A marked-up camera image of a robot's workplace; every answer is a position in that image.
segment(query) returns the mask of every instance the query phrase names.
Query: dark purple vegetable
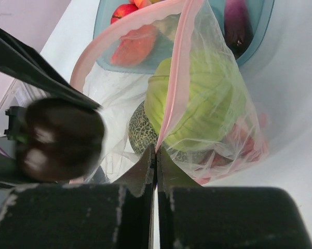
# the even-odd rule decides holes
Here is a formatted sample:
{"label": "dark purple vegetable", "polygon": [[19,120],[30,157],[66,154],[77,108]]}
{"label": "dark purple vegetable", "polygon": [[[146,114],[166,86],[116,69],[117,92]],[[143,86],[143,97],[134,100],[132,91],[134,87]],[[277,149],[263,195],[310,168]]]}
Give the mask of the dark purple vegetable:
{"label": "dark purple vegetable", "polygon": [[67,181],[98,165],[104,124],[95,110],[48,98],[26,109],[21,133],[17,166],[38,181]]}
{"label": "dark purple vegetable", "polygon": [[224,11],[225,42],[238,59],[253,40],[246,0],[226,0]]}

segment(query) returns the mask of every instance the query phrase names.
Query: white tabletop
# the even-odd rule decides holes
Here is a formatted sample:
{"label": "white tabletop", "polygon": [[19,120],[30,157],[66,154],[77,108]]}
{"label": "white tabletop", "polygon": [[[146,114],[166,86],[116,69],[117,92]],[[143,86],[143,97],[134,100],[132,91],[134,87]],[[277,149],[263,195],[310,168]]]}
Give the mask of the white tabletop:
{"label": "white tabletop", "polygon": [[[72,0],[41,52],[67,81],[92,40],[98,4],[99,0]],[[279,18],[270,22],[265,38],[268,42],[264,41],[256,56],[241,69],[250,92],[265,101],[274,118],[271,155],[259,165],[211,185],[285,189],[299,207],[312,238],[312,97],[307,97],[312,96],[312,0],[291,0],[291,5],[276,1],[275,8],[278,10],[273,15]],[[279,48],[277,53],[272,50],[271,37],[272,46]],[[295,65],[296,61],[303,61],[305,66]]]}

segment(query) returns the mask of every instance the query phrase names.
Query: transparent plastic bag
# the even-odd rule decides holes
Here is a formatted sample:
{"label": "transparent plastic bag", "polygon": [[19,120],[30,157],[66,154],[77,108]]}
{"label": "transparent plastic bag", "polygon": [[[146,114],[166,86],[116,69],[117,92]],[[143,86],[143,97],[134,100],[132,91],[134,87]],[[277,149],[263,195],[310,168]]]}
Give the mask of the transparent plastic bag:
{"label": "transparent plastic bag", "polygon": [[82,53],[71,85],[103,106],[101,167],[111,181],[150,143],[201,184],[268,154],[207,1],[166,0],[113,23]]}

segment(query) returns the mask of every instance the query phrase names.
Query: cabbage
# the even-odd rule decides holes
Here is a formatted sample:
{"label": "cabbage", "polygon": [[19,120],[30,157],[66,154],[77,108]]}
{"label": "cabbage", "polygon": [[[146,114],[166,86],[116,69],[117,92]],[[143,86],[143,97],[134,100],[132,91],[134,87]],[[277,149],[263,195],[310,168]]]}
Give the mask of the cabbage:
{"label": "cabbage", "polygon": [[[159,135],[164,117],[171,58],[148,80],[145,113]],[[248,93],[233,55],[191,53],[191,83],[186,112],[165,139],[171,148],[188,151],[219,142],[245,111]]]}

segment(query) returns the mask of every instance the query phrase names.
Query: teal plastic bin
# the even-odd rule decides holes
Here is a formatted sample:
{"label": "teal plastic bin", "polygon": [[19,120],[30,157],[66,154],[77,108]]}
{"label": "teal plastic bin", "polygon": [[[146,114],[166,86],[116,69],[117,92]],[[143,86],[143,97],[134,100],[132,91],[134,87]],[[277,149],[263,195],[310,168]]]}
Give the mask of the teal plastic bin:
{"label": "teal plastic bin", "polygon": [[[244,65],[244,63],[248,61],[259,48],[269,24],[274,1],[275,0],[247,0],[254,38],[245,53],[237,59],[239,66]],[[110,26],[110,20],[115,9],[121,4],[127,3],[129,3],[128,0],[100,1],[94,25],[93,38],[97,37],[104,29]],[[225,0],[209,0],[209,3],[218,20],[221,30],[224,33]],[[103,56],[97,60],[98,65],[105,70],[138,74],[154,74],[160,62],[172,56],[173,43],[162,35],[159,35],[153,51],[143,63],[130,68],[122,68],[110,64],[112,50],[116,49],[117,45],[118,44],[114,44],[107,53],[103,54]]]}

